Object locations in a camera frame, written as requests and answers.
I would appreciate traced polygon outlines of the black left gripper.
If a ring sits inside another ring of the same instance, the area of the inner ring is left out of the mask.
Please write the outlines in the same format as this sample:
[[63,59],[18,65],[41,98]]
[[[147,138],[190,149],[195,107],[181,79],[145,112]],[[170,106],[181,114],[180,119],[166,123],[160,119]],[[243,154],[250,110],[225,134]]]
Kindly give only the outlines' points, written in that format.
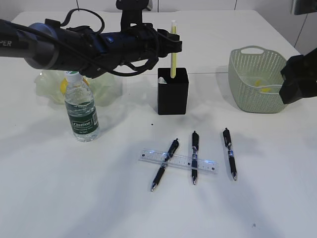
[[165,29],[154,29],[150,23],[108,34],[108,67],[147,60],[153,68],[159,58],[182,51],[180,36]]

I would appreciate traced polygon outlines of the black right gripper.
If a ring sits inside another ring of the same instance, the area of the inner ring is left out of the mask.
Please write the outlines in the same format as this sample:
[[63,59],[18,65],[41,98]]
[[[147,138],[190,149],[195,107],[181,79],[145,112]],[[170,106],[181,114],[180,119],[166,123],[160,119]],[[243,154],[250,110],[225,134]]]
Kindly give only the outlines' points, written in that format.
[[284,104],[317,96],[317,51],[292,56],[281,70],[283,84],[279,95]]

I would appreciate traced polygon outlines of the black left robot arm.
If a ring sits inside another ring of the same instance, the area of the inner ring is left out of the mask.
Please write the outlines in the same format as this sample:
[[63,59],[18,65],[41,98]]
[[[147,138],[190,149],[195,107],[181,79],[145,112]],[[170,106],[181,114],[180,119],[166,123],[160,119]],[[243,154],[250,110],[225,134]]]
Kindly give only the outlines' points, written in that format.
[[57,23],[48,19],[26,27],[1,20],[1,57],[23,58],[35,69],[77,71],[88,78],[105,73],[130,77],[182,51],[179,35],[156,30],[151,23],[109,33],[89,26],[62,29]]

